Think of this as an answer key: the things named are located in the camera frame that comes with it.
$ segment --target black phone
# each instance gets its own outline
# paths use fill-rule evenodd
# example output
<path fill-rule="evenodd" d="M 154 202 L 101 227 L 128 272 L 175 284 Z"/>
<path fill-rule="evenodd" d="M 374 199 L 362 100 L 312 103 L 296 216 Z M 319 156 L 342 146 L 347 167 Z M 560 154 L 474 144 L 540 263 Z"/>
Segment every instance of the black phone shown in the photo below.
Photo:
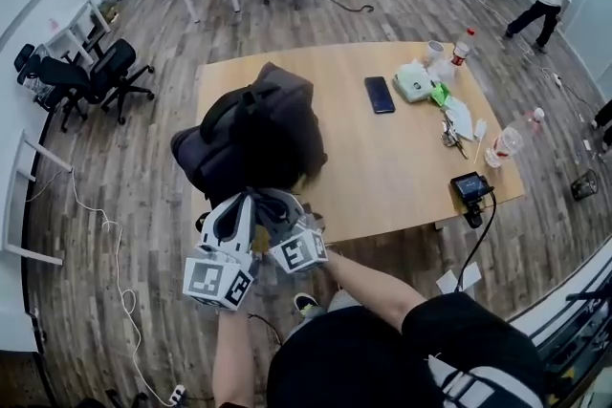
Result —
<path fill-rule="evenodd" d="M 369 76 L 364 83 L 376 114 L 395 113 L 395 104 L 383 77 Z"/>

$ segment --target small black camera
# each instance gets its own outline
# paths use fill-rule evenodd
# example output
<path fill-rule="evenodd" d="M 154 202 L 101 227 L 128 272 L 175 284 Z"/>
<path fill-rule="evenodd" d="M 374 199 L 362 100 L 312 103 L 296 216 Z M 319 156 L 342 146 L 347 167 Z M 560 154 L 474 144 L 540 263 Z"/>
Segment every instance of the small black camera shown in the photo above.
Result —
<path fill-rule="evenodd" d="M 451 179 L 450 185 L 468 209 L 464 217 L 470 227 L 476 229 L 481 226 L 482 210 L 480 209 L 480 203 L 482 198 L 493 191 L 493 187 L 489 185 L 487 179 L 484 176 L 479 176 L 476 172 L 470 172 Z"/>

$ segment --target black pants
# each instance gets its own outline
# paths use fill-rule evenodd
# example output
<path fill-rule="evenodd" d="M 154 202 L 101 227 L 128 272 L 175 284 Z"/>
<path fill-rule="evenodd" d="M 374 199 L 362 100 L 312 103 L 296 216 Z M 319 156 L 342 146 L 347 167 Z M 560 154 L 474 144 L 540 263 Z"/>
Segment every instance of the black pants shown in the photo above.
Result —
<path fill-rule="evenodd" d="M 595 116 L 595 122 L 600 128 L 610 121 L 612 121 L 612 100 L 605 104 Z M 612 126 L 603 135 L 603 141 L 605 144 L 612 146 Z"/>
<path fill-rule="evenodd" d="M 533 23 L 536 19 L 545 15 L 544 27 L 539 38 L 535 41 L 539 46 L 543 47 L 551 38 L 551 34 L 557 25 L 557 15 L 561 12 L 560 6 L 547 6 L 539 0 L 535 2 L 527 11 L 524 11 L 518 18 L 508 25 L 510 34 L 517 34 L 523 31 L 527 26 Z"/>

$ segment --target backpack strap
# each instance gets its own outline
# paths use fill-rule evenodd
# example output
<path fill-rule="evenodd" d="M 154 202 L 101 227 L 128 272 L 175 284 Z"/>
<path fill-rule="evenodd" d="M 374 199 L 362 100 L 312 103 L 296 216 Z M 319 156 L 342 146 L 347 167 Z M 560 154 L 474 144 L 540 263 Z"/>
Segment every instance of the backpack strap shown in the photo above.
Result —
<path fill-rule="evenodd" d="M 247 87 L 223 94 L 214 104 L 212 104 L 212 107 L 208 109 L 207 114 L 200 124 L 200 136 L 202 140 L 210 144 L 214 128 L 219 122 L 219 119 L 221 119 L 227 111 L 235 107 L 236 104 L 243 99 L 246 93 L 251 95 L 250 99 L 255 100 L 257 103 L 262 103 L 262 96 L 266 96 L 278 89 L 280 89 L 280 87 L 275 83 L 257 82 L 256 84 L 248 85 Z"/>

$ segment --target white cup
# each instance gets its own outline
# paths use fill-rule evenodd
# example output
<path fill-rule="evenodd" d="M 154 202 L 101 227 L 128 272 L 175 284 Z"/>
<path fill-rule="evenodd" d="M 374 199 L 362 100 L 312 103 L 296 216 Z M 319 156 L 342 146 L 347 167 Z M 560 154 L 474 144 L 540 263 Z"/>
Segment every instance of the white cup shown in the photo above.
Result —
<path fill-rule="evenodd" d="M 433 65 L 437 60 L 439 60 L 444 54 L 444 46 L 442 46 L 437 41 L 429 41 L 427 43 L 427 53 L 426 57 L 423 60 L 423 64 L 428 67 Z"/>

